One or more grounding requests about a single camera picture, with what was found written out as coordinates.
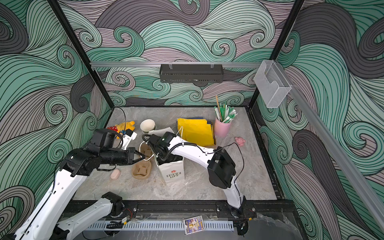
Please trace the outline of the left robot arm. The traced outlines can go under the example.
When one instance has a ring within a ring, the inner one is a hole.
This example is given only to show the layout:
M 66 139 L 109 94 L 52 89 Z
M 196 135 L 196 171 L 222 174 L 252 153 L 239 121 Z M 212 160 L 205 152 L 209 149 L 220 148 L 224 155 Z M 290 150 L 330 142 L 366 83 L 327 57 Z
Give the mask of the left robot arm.
M 126 130 L 121 135 L 109 129 L 97 129 L 92 139 L 82 148 L 70 151 L 55 173 L 52 187 L 26 221 L 5 240 L 72 240 L 87 227 L 105 216 L 118 218 L 123 214 L 122 197 L 108 192 L 96 203 L 60 221 L 73 195 L 100 165 L 128 166 L 145 158 L 134 147 L 129 147 L 137 134 Z

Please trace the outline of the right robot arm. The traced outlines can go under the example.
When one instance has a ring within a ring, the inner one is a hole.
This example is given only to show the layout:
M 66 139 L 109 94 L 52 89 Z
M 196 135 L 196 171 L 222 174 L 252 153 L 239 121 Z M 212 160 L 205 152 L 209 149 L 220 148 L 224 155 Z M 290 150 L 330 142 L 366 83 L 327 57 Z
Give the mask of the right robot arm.
M 214 187 L 223 190 L 231 214 L 235 218 L 243 215 L 244 195 L 238 187 L 239 174 L 236 164 L 225 147 L 216 149 L 201 147 L 187 142 L 174 133 L 166 132 L 163 136 L 144 134 L 143 141 L 151 148 L 158 160 L 166 161 L 171 157 L 191 160 L 208 171 L 209 181 Z

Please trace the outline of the white paper takeout bag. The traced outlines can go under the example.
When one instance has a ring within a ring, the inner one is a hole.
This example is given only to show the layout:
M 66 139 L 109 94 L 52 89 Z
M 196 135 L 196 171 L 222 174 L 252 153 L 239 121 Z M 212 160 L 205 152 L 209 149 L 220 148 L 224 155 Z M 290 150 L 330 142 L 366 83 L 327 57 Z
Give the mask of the white paper takeout bag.
M 144 132 L 142 135 L 143 141 L 139 146 L 139 152 L 145 155 L 144 161 L 149 162 L 149 165 L 151 165 L 152 162 L 155 163 L 165 183 L 170 184 L 185 179 L 184 158 L 171 154 L 166 160 L 162 160 L 160 151 L 154 153 L 150 146 L 150 144 L 154 145 L 166 132 L 173 133 L 173 130 L 166 128 L 159 131 L 152 130 L 147 133 Z

